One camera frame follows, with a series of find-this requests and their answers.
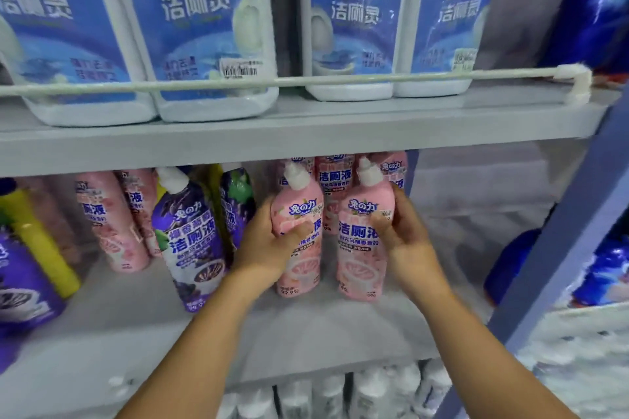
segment barcode sticker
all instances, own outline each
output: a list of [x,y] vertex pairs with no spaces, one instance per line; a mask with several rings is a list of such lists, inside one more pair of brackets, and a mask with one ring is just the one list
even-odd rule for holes
[[264,62],[260,59],[221,58],[221,75],[225,80],[242,80],[264,75]]
[[476,62],[476,53],[478,50],[474,48],[459,48],[454,51],[454,60],[452,60],[452,71],[472,71],[474,62]]

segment right hand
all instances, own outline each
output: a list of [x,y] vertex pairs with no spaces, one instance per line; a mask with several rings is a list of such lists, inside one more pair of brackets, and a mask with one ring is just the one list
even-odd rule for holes
[[388,268],[408,296],[449,293],[448,280],[426,227],[404,191],[395,184],[392,186],[396,200],[393,221],[378,211],[370,219],[389,254]]

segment yellow bottle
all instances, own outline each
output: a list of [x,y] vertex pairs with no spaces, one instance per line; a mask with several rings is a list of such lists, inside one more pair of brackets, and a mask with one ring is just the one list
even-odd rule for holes
[[72,270],[57,244],[37,219],[28,195],[11,177],[0,179],[0,209],[12,220],[11,227],[20,236],[48,276],[62,298],[72,296],[81,287],[81,281]]

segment white bottle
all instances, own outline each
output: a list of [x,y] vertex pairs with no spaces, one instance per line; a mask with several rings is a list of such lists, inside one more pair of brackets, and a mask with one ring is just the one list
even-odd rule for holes
[[[474,68],[490,0],[405,0],[396,73],[468,72]],[[397,97],[460,95],[471,80],[399,82]]]
[[345,376],[313,381],[313,419],[343,419]]
[[354,373],[349,419],[391,419],[391,379],[384,368]]
[[394,368],[392,377],[393,395],[391,404],[394,419],[406,417],[411,413],[411,405],[417,388],[420,387],[421,373],[417,363],[412,362]]
[[238,394],[224,394],[221,405],[216,413],[216,419],[236,419],[236,404],[238,403]]
[[[146,80],[121,0],[2,0],[0,11],[0,58],[15,84]],[[54,126],[121,125],[157,116],[150,93],[25,101],[35,116]]]
[[[277,77],[271,0],[122,0],[149,80]],[[164,121],[256,116],[279,89],[162,91]]]
[[440,358],[431,359],[424,367],[420,389],[415,394],[413,411],[421,416],[433,415],[452,386],[450,375]]
[[283,419],[311,419],[313,385],[310,381],[294,381],[277,387]]
[[236,408],[238,417],[242,419],[277,419],[271,388],[241,392]]
[[[304,76],[390,74],[401,43],[402,0],[300,0]],[[389,82],[311,85],[319,101],[392,97]]]

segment left hand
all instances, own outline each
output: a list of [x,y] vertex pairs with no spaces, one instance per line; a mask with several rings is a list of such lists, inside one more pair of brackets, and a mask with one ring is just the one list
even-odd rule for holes
[[244,283],[240,291],[255,295],[254,299],[278,281],[293,250],[315,229],[312,222],[304,222],[276,237],[271,224],[272,201],[268,198],[247,225],[230,272],[230,276]]

